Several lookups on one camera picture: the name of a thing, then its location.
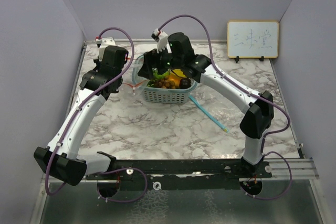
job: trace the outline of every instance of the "fruit basket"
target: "fruit basket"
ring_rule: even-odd
[[[136,63],[142,63],[143,55],[139,56],[136,59]],[[138,76],[138,72],[141,68],[141,65],[137,65],[133,69],[132,73],[132,82],[134,84],[138,84],[145,80],[142,77]],[[172,81],[167,83],[167,81],[162,83],[162,86],[170,85]],[[177,89],[177,88],[155,88],[155,87],[145,87],[142,91],[142,95],[144,99],[148,102],[159,102],[159,103],[173,103],[173,104],[182,104],[188,101],[188,96],[191,91],[193,91],[196,86],[197,82],[194,80],[190,80],[191,85],[189,88],[186,89]]]

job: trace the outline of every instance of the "black metal bar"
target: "black metal bar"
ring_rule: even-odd
[[[269,178],[272,177],[271,173],[265,171],[265,166],[269,165],[268,162],[261,162],[255,174],[251,174],[247,171],[241,164],[240,159],[175,159],[175,160],[116,160],[111,162],[111,166],[108,171],[116,170],[120,168],[132,167],[142,170],[146,175],[164,175],[165,179],[170,175],[181,175],[181,174],[216,174],[220,175],[218,178],[222,180],[237,180],[239,178],[251,177],[252,175],[257,174],[259,178]],[[120,179],[124,183],[125,181],[133,181],[133,183],[139,179],[143,180],[142,176],[134,171],[132,175],[128,175],[125,172],[120,172]],[[184,183],[182,179],[176,177],[176,183]],[[107,175],[88,175],[87,180],[111,180],[116,179],[116,174],[107,174]],[[198,179],[196,177],[190,177],[185,181],[190,183],[195,183]]]

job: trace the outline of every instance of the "small whiteboard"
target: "small whiteboard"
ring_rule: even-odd
[[[230,20],[227,23],[229,58],[277,58],[279,22],[270,20]]]

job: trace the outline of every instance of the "white marble pattern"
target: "white marble pattern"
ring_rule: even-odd
[[[128,44],[119,46],[130,51]],[[136,43],[135,56],[153,48],[155,44]],[[193,44],[193,48],[197,54],[209,56],[208,45]],[[235,63],[227,58],[225,44],[213,44],[213,52],[224,71],[250,88],[270,91],[274,101],[283,106],[269,60]],[[93,59],[97,55],[96,46],[88,45],[77,85],[82,75],[95,66]],[[131,75],[132,67],[123,76],[124,83],[132,83]],[[245,136],[239,129],[243,114],[225,97],[201,84],[192,95],[229,128],[229,133],[191,101],[183,105],[145,102],[142,94],[136,92],[134,96],[132,88],[122,85],[120,92],[110,95],[93,119],[79,154],[103,151],[119,159],[240,158],[245,145]],[[275,109],[271,130],[285,124],[285,116]],[[285,157],[299,157],[290,129],[266,138],[265,152],[271,150]]]

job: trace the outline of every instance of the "black joint actuator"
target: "black joint actuator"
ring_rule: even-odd
[[[82,82],[79,85],[80,88],[93,91],[109,82],[121,73],[121,69],[127,62],[127,57],[128,51],[126,49],[118,46],[107,46],[104,50],[102,61],[93,60],[97,66],[83,75]],[[122,78],[120,77],[114,83],[97,93],[97,95],[101,94],[107,100],[111,93],[118,93],[118,87],[121,83]]]
[[[37,147],[34,159],[44,173],[47,171],[52,152],[48,148]],[[86,172],[86,163],[81,160],[66,158],[66,155],[56,154],[51,165],[50,176],[57,178],[69,185],[79,184]]]
[[[265,91],[261,97],[273,102],[273,96],[268,91]],[[240,123],[240,129],[248,137],[260,139],[265,129],[270,127],[273,118],[273,106],[258,99],[246,112]]]

